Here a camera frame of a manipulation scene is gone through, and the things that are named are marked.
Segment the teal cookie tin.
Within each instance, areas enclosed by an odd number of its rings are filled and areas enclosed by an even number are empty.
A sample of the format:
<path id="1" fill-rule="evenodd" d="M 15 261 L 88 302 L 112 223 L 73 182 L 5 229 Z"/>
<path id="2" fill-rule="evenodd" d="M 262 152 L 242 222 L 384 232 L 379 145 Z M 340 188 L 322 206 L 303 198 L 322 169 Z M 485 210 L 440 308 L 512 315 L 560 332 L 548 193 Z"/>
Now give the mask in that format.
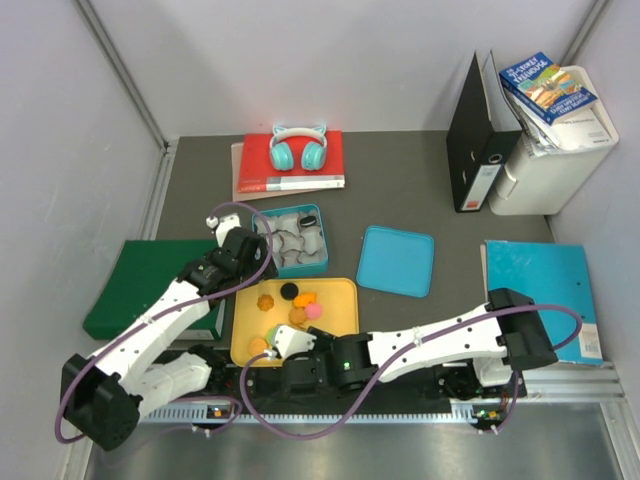
<path id="1" fill-rule="evenodd" d="M 271 231 L 273 261 L 280 278 L 317 276 L 326 272 L 329 253 L 320 209 L 315 204 L 262 211 L 266 223 L 252 216 L 254 232 Z"/>

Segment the large black sandwich cookie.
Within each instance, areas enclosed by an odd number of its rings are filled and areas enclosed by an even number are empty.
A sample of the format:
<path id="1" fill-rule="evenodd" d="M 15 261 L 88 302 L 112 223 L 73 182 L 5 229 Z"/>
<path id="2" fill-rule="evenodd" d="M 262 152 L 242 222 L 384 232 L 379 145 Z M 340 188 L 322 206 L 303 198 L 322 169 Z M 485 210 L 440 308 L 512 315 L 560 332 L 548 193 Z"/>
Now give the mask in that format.
<path id="1" fill-rule="evenodd" d="M 280 288 L 280 295 L 284 300 L 293 301 L 299 295 L 299 288 L 293 282 L 286 282 Z"/>

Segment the orange leaf shaped cookie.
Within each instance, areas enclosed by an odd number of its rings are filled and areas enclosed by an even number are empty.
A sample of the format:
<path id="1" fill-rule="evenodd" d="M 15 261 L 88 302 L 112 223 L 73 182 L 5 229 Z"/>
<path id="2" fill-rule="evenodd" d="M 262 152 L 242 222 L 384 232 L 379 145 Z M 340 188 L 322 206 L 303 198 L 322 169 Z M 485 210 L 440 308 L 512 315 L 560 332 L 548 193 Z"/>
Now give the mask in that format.
<path id="1" fill-rule="evenodd" d="M 294 327 L 301 327 L 308 321 L 305 309 L 294 307 L 289 313 L 289 322 Z"/>

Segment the small black sandwich cookie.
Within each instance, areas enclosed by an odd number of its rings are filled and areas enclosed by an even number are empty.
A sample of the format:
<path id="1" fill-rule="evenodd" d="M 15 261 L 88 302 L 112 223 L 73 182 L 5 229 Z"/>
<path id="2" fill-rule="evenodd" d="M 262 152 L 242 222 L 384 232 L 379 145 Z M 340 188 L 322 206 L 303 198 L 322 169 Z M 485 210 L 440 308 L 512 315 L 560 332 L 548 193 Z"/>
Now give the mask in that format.
<path id="1" fill-rule="evenodd" d="M 317 224 L 318 224 L 318 219 L 314 215 L 307 215 L 299 219 L 299 226 L 301 229 L 310 228 L 310 227 L 316 226 Z"/>

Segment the orange fish shaped cookie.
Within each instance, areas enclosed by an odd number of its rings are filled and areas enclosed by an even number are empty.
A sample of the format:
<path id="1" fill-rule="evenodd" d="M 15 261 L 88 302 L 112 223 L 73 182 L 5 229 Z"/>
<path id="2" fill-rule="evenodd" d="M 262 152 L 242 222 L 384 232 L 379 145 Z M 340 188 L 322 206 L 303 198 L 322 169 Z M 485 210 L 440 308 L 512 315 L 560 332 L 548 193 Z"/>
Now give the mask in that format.
<path id="1" fill-rule="evenodd" d="M 315 292 L 303 292 L 293 299 L 293 305 L 295 308 L 306 308 L 309 304 L 313 304 L 316 301 L 317 294 Z"/>

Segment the teal tin lid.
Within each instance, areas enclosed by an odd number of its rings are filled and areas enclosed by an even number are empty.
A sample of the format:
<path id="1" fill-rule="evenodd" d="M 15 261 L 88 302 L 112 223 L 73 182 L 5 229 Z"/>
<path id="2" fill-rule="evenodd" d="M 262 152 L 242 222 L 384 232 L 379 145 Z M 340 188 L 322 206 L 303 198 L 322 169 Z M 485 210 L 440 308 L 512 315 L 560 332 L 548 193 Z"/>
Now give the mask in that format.
<path id="1" fill-rule="evenodd" d="M 366 229 L 356 282 L 414 298 L 430 292 L 435 241 L 427 234 L 371 225 Z"/>

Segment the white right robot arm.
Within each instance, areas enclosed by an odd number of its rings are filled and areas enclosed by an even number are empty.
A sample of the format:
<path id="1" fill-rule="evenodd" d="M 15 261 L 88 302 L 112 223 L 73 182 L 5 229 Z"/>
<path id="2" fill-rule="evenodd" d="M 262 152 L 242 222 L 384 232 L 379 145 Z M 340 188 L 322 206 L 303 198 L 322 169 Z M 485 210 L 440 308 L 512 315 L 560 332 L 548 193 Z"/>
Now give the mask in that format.
<path id="1" fill-rule="evenodd" d="M 395 332 L 336 336 L 279 325 L 268 355 L 282 360 L 286 389 L 360 390 L 414 371 L 468 361 L 466 380 L 487 396 L 512 372 L 556 362 L 557 354 L 531 298 L 514 290 L 490 291 L 486 303 L 455 318 Z"/>

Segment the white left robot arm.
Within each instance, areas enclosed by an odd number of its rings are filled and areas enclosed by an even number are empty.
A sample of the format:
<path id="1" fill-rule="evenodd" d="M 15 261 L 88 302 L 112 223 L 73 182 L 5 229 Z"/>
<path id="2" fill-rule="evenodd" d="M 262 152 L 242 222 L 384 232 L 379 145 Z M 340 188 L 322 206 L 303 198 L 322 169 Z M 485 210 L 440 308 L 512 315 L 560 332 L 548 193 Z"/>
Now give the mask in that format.
<path id="1" fill-rule="evenodd" d="M 226 387 L 225 370 L 195 353 L 168 364 L 154 362 L 192 324 L 221 300 L 277 277 L 274 228 L 256 215 L 264 231 L 244 228 L 237 215 L 211 215 L 214 249 L 186 263 L 159 299 L 131 326 L 88 357 L 76 354 L 62 368 L 54 435 L 62 444 L 64 422 L 105 451 L 127 440 L 140 420 L 188 393 L 216 396 Z"/>

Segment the white paper cupcake liner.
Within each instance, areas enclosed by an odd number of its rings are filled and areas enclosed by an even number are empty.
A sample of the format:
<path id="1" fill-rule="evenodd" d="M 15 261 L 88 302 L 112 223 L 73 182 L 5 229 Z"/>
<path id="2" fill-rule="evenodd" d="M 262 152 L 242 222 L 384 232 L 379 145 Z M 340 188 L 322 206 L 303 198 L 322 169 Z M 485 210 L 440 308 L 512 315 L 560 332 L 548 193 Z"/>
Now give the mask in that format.
<path id="1" fill-rule="evenodd" d="M 282 265 L 291 266 L 297 264 L 300 254 L 305 249 L 304 238 L 287 231 L 280 232 L 279 238 L 281 239 L 279 255 L 282 260 Z"/>
<path id="2" fill-rule="evenodd" d="M 266 238 L 268 233 L 275 235 L 278 232 L 277 218 L 267 217 L 265 221 L 258 219 L 255 223 L 256 232 Z"/>
<path id="3" fill-rule="evenodd" d="M 276 219 L 276 229 L 278 231 L 288 232 L 294 236 L 299 236 L 299 214 L 294 212 L 278 216 Z"/>
<path id="4" fill-rule="evenodd" d="M 305 249 L 301 259 L 308 262 L 320 262 L 325 259 L 326 245 L 322 230 L 318 226 L 303 229 L 300 236 L 305 240 Z"/>

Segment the orange flower shaped cookie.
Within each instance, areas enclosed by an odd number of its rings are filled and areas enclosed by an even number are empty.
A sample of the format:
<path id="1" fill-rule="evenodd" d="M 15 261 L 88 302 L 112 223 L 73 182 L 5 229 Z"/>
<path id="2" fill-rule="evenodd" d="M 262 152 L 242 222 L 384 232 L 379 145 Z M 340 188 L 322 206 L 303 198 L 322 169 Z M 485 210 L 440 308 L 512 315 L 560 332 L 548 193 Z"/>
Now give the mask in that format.
<path id="1" fill-rule="evenodd" d="M 263 294 L 257 299 L 256 305 L 260 311 L 268 312 L 275 306 L 275 300 L 271 295 Z"/>

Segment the pink sandwich cookie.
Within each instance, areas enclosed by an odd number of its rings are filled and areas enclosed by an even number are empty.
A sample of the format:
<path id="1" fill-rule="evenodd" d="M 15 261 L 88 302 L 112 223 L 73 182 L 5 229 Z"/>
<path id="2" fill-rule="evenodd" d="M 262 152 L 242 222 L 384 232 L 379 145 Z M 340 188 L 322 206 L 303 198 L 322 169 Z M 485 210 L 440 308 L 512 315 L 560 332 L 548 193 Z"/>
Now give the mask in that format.
<path id="1" fill-rule="evenodd" d="M 309 303 L 305 307 L 305 315 L 310 320 L 317 320 L 323 314 L 323 307 L 318 303 Z"/>

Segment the yellow plastic tray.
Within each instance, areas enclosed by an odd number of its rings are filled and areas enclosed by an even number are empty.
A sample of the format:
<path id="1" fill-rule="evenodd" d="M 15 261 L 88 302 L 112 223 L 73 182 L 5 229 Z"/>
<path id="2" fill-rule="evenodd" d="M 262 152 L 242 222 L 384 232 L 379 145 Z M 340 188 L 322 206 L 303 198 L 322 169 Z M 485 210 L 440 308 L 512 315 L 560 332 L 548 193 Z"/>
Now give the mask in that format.
<path id="1" fill-rule="evenodd" d="M 289 322 L 289 313 L 294 308 L 293 301 L 284 300 L 280 288 L 286 282 L 293 282 L 303 292 L 315 292 L 317 301 L 323 307 L 323 314 L 317 320 L 310 320 L 301 327 L 294 327 Z M 260 295 L 269 294 L 275 300 L 275 306 L 268 312 L 257 308 Z M 252 358 L 247 348 L 255 337 L 265 338 L 268 330 L 276 325 L 284 328 L 284 332 L 305 331 L 315 327 L 336 336 L 356 334 L 359 332 L 357 289 L 347 278 L 298 278 L 276 279 L 262 282 L 244 289 L 236 295 L 230 355 L 234 364 L 243 367 Z M 281 345 L 277 333 L 276 345 Z"/>

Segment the green sandwich cookie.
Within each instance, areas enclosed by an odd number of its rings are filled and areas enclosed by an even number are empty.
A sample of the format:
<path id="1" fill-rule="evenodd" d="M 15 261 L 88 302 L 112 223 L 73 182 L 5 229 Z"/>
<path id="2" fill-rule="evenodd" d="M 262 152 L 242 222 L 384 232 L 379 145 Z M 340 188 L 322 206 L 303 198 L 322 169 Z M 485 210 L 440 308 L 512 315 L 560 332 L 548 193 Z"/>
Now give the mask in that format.
<path id="1" fill-rule="evenodd" d="M 279 330 L 279 325 L 276 325 L 272 328 L 270 328 L 265 336 L 265 339 L 267 341 L 267 343 L 271 346 L 275 346 L 276 345 L 276 340 L 277 340 L 277 333 Z"/>

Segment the red book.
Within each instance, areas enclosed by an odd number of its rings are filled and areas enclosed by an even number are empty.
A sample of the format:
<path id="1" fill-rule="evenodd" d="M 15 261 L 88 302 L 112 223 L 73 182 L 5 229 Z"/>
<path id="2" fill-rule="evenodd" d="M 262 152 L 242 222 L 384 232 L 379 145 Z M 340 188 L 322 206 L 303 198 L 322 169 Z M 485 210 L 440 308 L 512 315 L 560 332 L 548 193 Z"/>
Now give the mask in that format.
<path id="1" fill-rule="evenodd" d="M 343 134 L 324 127 L 276 127 L 244 138 L 237 181 L 242 194 L 345 186 Z"/>

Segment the orange round cookie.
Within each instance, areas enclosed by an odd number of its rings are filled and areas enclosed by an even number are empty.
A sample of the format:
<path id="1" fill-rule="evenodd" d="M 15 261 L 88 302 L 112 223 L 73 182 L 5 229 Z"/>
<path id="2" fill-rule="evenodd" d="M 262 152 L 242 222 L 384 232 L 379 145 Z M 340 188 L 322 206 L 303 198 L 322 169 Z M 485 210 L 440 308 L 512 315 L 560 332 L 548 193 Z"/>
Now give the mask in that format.
<path id="1" fill-rule="evenodd" d="M 247 348 L 247 351 L 251 358 L 267 355 L 269 350 L 269 343 L 265 338 L 255 337 L 253 338 Z"/>

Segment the green binder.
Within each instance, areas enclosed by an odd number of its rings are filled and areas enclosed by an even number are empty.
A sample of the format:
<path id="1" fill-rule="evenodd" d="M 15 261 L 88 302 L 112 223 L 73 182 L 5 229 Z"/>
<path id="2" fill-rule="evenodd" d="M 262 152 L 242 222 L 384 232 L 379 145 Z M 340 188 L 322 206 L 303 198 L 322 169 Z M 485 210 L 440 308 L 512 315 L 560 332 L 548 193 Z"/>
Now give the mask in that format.
<path id="1" fill-rule="evenodd" d="M 160 299 L 190 261 L 214 249 L 214 240 L 128 240 L 83 329 L 112 340 Z"/>

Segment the teal cat ear headphones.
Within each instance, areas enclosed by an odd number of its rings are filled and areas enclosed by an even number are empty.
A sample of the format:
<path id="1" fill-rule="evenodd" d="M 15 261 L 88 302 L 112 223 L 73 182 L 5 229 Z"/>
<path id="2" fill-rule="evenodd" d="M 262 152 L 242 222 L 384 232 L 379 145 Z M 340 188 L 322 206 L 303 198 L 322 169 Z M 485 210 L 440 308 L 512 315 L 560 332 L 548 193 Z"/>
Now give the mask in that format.
<path id="1" fill-rule="evenodd" d="M 269 142 L 269 157 L 277 171 L 291 171 L 296 162 L 306 171 L 320 171 L 326 162 L 328 149 L 327 128 L 274 126 Z M 294 149 L 291 139 L 305 138 L 306 143 Z"/>

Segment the blue folder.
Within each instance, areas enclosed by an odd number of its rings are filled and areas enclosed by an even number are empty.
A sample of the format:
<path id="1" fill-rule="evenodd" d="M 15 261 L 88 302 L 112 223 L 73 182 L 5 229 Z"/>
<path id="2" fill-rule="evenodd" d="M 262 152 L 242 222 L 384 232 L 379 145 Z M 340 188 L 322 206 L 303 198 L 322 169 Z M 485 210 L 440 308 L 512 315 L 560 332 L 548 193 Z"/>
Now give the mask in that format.
<path id="1" fill-rule="evenodd" d="M 562 363 L 601 366 L 596 311 L 586 254 L 580 245 L 491 240 L 480 247 L 485 288 L 508 288 L 537 304 L 561 305 L 582 319 L 576 339 L 559 349 Z"/>

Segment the black lever arch binder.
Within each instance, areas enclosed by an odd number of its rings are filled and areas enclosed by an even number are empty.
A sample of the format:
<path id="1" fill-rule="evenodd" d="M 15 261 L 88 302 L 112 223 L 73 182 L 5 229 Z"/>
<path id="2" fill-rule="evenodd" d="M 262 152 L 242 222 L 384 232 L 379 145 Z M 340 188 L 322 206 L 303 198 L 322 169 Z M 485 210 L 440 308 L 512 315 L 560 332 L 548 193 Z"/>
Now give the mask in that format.
<path id="1" fill-rule="evenodd" d="M 446 136 L 453 206 L 482 209 L 522 134 L 507 100 L 494 55 L 472 61 Z"/>

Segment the white storage box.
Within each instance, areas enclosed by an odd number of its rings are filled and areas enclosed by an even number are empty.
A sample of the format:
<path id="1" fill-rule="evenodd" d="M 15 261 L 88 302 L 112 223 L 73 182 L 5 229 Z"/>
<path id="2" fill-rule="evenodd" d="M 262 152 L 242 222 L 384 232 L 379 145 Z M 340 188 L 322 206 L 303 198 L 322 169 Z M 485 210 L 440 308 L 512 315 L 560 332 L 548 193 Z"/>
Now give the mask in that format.
<path id="1" fill-rule="evenodd" d="M 523 133 L 488 195 L 495 214 L 558 213 L 619 140 L 584 68 L 562 68 L 591 90 L 598 100 L 590 108 L 552 126 L 502 85 L 523 125 Z"/>

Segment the blue paperback book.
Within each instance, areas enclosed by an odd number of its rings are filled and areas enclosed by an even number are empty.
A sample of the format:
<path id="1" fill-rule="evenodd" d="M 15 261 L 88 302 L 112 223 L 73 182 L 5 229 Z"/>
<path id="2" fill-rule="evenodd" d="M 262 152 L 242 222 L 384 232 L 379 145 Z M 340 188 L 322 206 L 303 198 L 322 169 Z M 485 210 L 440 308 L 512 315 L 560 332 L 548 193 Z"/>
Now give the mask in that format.
<path id="1" fill-rule="evenodd" d="M 547 125 L 590 108 L 598 97 L 543 52 L 499 71 L 503 87 Z"/>

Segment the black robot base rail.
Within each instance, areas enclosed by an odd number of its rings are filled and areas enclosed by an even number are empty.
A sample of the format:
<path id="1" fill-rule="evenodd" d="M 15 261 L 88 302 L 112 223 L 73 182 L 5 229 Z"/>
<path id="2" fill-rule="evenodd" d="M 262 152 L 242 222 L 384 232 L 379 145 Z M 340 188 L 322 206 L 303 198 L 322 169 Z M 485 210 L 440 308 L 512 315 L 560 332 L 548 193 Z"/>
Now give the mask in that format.
<path id="1" fill-rule="evenodd" d="M 347 412 L 363 390 L 339 394 L 287 394 L 281 386 L 281 367 L 269 362 L 254 366 L 247 375 L 248 396 L 263 416 L 336 416 Z M 453 400 L 487 399 L 506 402 L 514 390 L 513 381 L 482 387 L 469 360 L 451 366 L 420 368 L 390 383 L 377 383 L 356 410 L 359 415 L 449 413 Z"/>

